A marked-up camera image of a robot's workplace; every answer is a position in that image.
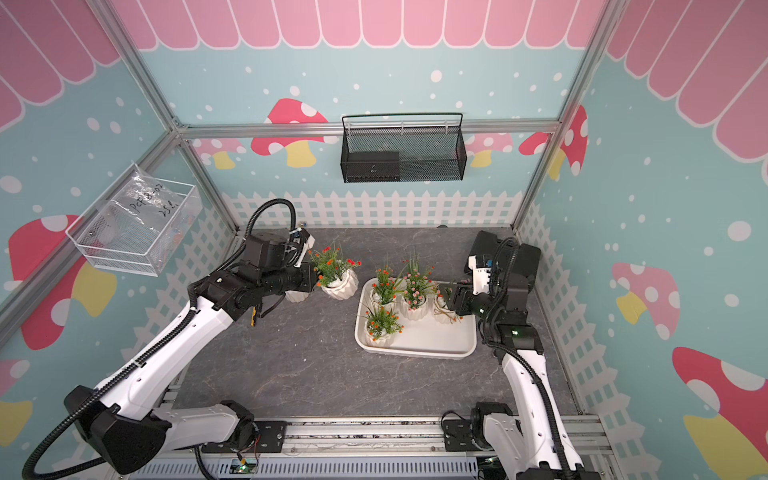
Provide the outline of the twine pot pink flowers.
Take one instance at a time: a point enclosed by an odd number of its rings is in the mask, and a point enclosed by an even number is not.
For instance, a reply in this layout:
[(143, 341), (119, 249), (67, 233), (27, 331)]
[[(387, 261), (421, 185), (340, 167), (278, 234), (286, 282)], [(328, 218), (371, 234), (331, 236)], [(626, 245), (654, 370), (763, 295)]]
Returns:
[(453, 289), (445, 284), (436, 287), (433, 301), (433, 316), (438, 323), (453, 325), (460, 323), (463, 317), (451, 310), (448, 300), (452, 295)]

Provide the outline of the ribbed pot plant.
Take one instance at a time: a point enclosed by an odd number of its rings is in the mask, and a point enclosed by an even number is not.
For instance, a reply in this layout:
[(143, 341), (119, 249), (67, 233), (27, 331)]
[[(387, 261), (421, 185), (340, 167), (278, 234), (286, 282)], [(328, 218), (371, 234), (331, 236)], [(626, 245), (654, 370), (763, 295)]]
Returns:
[(361, 261), (346, 257), (336, 245), (313, 249), (309, 255), (317, 275), (316, 285), (323, 292), (336, 300), (348, 300), (356, 293), (359, 287), (356, 269), (362, 266)]

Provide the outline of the white rectangular storage tray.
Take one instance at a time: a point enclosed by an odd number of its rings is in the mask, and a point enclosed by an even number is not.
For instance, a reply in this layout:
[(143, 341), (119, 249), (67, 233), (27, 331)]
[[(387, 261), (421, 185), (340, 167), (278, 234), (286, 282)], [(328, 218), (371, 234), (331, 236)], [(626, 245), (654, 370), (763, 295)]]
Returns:
[(428, 314), (416, 321), (401, 318), (402, 333), (395, 333), (382, 343), (369, 341), (365, 331), (365, 312), (373, 304), (370, 299), (374, 279), (360, 286), (361, 297), (357, 309), (354, 338), (357, 345), (369, 353), (461, 360), (471, 355), (477, 346), (475, 318), (463, 316), (453, 323), (444, 323), (447, 317)]

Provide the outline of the ribbed pot orange flowers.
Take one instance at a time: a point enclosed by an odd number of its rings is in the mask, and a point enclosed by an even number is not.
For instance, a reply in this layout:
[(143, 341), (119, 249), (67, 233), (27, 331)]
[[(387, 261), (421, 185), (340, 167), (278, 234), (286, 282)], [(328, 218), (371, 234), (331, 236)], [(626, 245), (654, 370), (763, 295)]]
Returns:
[(401, 294), (403, 279), (394, 269), (385, 265), (376, 271), (376, 279), (371, 289), (372, 308), (395, 311), (397, 298)]

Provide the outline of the twine pot orange flowers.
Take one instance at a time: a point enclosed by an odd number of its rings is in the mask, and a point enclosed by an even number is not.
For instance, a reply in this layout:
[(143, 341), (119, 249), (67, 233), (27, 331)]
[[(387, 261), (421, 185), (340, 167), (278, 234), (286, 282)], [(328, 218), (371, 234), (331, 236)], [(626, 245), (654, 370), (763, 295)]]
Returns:
[(364, 315), (365, 342), (372, 347), (388, 347), (401, 334), (404, 326), (399, 316), (389, 307), (376, 304)]

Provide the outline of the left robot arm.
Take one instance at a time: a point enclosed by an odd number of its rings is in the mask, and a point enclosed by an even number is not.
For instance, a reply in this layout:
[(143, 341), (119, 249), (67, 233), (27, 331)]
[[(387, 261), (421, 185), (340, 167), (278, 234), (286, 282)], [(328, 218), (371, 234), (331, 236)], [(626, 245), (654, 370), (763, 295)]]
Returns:
[[(95, 388), (78, 386), (65, 398), (67, 417), (30, 453), (24, 479), (62, 479), (110, 465), (121, 475), (140, 470), (158, 454), (205, 444), (242, 453), (260, 439), (253, 414), (233, 400), (161, 412), (166, 388), (216, 336), (246, 313), (268, 314), (263, 301), (287, 292), (309, 293), (317, 279), (305, 255), (313, 237), (297, 223), (296, 208), (284, 198), (262, 204), (250, 217), (238, 249), (215, 270), (187, 287), (188, 301), (174, 320), (137, 355)], [(70, 427), (97, 458), (53, 472), (36, 467)]]

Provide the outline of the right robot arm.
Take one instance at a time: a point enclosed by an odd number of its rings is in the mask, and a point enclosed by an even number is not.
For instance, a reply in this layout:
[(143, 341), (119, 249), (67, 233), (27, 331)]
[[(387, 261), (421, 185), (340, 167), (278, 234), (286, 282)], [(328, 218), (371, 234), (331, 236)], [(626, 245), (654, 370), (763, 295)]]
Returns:
[(543, 343), (528, 322), (527, 302), (541, 251), (481, 231), (470, 249), (467, 279), (442, 288), (449, 310), (475, 319), (483, 345), (498, 360), (515, 406), (479, 402), (471, 439), (490, 449), (509, 479), (597, 479), (573, 446), (553, 398)]

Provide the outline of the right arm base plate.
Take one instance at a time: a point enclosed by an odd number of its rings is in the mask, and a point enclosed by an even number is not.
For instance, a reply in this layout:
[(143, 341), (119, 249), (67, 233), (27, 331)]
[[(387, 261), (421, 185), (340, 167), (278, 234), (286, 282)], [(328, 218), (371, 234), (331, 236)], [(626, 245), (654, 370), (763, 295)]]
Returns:
[(459, 418), (448, 418), (441, 422), (444, 448), (447, 452), (479, 452), (474, 443), (471, 423)]

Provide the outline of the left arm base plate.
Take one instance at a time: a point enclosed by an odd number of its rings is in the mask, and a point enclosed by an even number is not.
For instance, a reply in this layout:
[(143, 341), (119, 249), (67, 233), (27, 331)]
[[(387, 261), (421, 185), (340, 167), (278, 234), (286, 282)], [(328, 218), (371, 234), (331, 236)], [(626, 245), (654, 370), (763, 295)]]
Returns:
[(241, 421), (230, 437), (222, 442), (209, 442), (203, 453), (281, 453), (286, 439), (286, 421)]

